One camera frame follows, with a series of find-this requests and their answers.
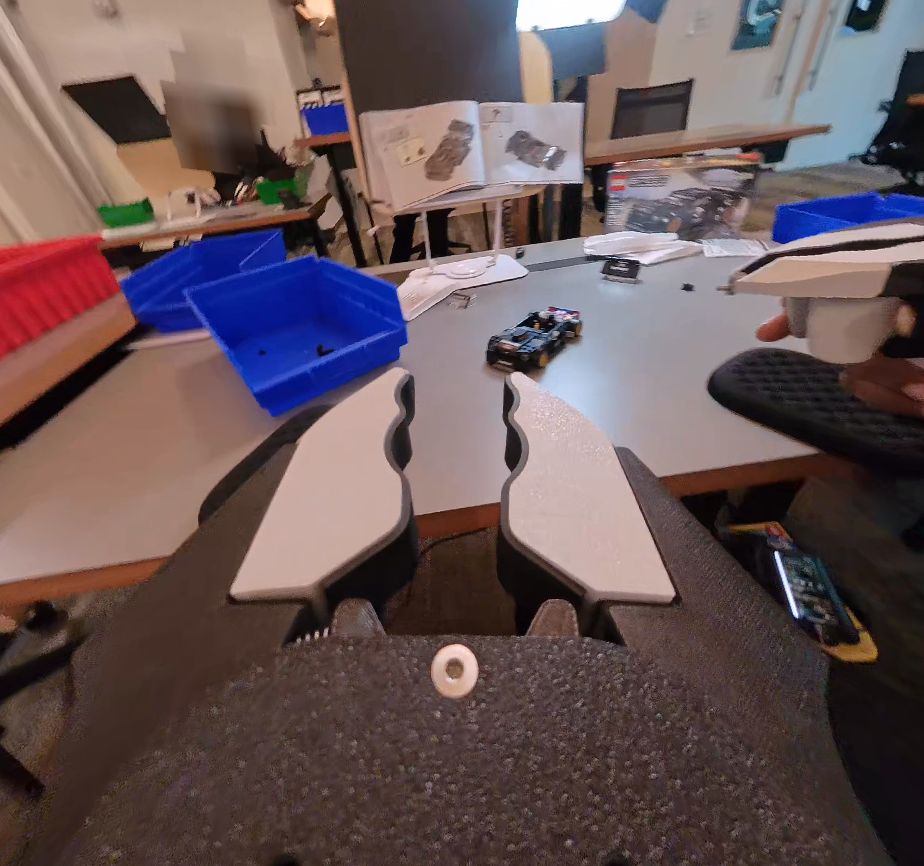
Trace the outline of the person's right hand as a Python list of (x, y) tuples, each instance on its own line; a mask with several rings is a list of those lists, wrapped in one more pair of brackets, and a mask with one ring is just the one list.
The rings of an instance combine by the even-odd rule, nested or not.
[[(922, 319), (922, 298), (914, 299), (909, 309)], [(764, 321), (755, 336), (761, 342), (778, 342), (790, 335), (788, 301), (781, 300), (781, 311)], [(895, 359), (877, 354), (861, 364), (852, 364), (839, 375), (841, 388), (874, 410), (891, 412), (922, 420), (922, 359)]]

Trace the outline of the black textured pad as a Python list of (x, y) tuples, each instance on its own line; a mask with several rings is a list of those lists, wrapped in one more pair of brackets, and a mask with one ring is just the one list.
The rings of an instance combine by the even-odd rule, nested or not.
[(840, 370), (806, 353), (761, 348), (710, 375), (725, 410), (855, 465), (898, 477), (923, 475), (922, 419), (876, 410), (848, 393)]

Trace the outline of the red plastic bin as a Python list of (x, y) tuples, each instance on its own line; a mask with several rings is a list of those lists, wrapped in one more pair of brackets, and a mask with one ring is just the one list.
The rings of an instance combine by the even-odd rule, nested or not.
[(98, 234), (1, 248), (1, 356), (120, 292)]

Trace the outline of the background wooden desk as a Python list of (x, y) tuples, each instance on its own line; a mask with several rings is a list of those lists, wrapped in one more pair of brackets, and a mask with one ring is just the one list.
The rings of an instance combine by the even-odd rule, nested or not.
[(598, 167), (637, 160), (684, 156), (714, 149), (748, 145), (788, 143), (808, 136), (825, 135), (831, 124), (780, 122), (729, 124), (667, 133), (633, 135), (588, 143), (586, 167)]

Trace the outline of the black office chair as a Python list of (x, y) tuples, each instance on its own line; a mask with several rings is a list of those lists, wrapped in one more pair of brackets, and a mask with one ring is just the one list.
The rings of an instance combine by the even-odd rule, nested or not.
[(620, 87), (610, 138), (676, 133), (687, 130), (695, 80), (689, 78), (654, 87)]

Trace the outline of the lego instruction booklet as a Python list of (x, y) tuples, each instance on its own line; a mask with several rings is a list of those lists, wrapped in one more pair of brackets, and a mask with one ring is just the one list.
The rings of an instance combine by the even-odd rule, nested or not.
[(584, 107), (577, 102), (449, 101), (359, 116), (371, 201), (395, 213), (448, 195), (493, 197), (575, 185), (584, 176)]

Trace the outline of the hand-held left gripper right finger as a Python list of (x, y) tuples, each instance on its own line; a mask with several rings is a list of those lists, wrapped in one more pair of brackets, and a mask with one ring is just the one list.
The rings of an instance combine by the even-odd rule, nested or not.
[(523, 374), (505, 378), (497, 573), (518, 610), (667, 606), (676, 588), (616, 447)]

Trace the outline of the wooden side desk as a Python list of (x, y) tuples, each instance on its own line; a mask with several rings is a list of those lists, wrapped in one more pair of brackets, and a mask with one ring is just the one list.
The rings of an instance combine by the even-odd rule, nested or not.
[(122, 341), (135, 326), (129, 303), (120, 293), (4, 356), (1, 423)]

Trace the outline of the green plastic object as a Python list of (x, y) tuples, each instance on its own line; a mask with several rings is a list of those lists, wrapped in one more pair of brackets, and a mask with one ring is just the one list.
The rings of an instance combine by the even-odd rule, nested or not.
[(308, 181), (298, 173), (289, 179), (260, 178), (254, 181), (253, 188), (262, 204), (292, 210), (305, 204)]
[(128, 203), (99, 205), (95, 211), (106, 229), (156, 224), (154, 206), (148, 197)]

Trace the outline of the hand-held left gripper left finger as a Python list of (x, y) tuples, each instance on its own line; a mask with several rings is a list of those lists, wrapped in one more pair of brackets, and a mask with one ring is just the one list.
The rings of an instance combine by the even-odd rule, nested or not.
[(420, 553), (405, 473), (414, 410), (413, 378), (393, 367), (301, 435), (231, 599), (380, 606), (410, 582)]

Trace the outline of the yellow edged circuit board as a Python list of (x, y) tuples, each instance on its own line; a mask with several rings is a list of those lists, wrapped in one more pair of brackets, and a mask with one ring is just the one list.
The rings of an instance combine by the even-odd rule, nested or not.
[(879, 660), (872, 635), (838, 593), (823, 562), (803, 551), (779, 522), (718, 525), (717, 535), (823, 652), (845, 664)]

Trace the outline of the lego set box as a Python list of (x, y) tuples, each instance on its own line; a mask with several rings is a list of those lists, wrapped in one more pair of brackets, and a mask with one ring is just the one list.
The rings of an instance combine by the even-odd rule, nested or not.
[(606, 234), (674, 234), (685, 241), (739, 236), (761, 173), (757, 152), (695, 154), (613, 164)]

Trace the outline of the black lego car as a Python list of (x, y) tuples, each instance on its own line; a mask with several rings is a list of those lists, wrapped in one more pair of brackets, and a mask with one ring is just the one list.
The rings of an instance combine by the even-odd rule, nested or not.
[(560, 307), (534, 311), (491, 336), (486, 346), (486, 364), (511, 372), (538, 372), (569, 342), (579, 339), (582, 331), (580, 311)]

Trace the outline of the crumpled white paper bags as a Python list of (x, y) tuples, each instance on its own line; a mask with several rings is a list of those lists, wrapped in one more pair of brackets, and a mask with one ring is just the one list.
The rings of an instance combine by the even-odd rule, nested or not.
[(650, 267), (704, 254), (702, 244), (681, 239), (672, 232), (624, 230), (585, 237), (583, 251), (590, 258), (618, 258)]

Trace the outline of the white booklet stand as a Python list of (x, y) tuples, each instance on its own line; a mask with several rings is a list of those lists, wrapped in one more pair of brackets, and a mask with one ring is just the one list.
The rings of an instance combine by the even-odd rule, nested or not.
[[(424, 267), (411, 272), (410, 279), (425, 282), (432, 279), (470, 280), (486, 275), (499, 258), (502, 245), (502, 208), (506, 201), (528, 198), (540, 191), (539, 187), (491, 186), (479, 189), (451, 191), (405, 209), (407, 214), (418, 213), (424, 235)], [(427, 214), (460, 206), (484, 205), (493, 209), (492, 232), (487, 255), (469, 255), (461, 263), (438, 264), (433, 260)]]

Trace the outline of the white printed paper bag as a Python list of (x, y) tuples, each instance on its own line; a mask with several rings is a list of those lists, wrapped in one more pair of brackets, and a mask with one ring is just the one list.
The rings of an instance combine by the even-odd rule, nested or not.
[(398, 301), (406, 323), (418, 318), (433, 306), (464, 287), (467, 280), (445, 272), (420, 268), (410, 271), (398, 285)]

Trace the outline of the small blue bin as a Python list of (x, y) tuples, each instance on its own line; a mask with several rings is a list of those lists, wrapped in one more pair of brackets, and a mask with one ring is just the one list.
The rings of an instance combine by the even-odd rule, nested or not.
[(326, 137), (348, 134), (347, 107), (343, 101), (329, 105), (304, 105), (299, 116), (307, 137)]

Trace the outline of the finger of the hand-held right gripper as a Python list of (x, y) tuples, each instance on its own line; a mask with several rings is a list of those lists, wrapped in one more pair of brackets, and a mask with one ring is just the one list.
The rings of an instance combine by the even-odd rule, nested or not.
[(869, 226), (824, 232), (779, 244), (772, 250), (772, 253), (782, 256), (823, 255), (851, 249), (879, 249), (909, 242), (922, 242), (922, 240), (922, 222), (878, 222)]
[(734, 273), (730, 294), (778, 298), (867, 300), (922, 294), (921, 249), (867, 249), (778, 256)]

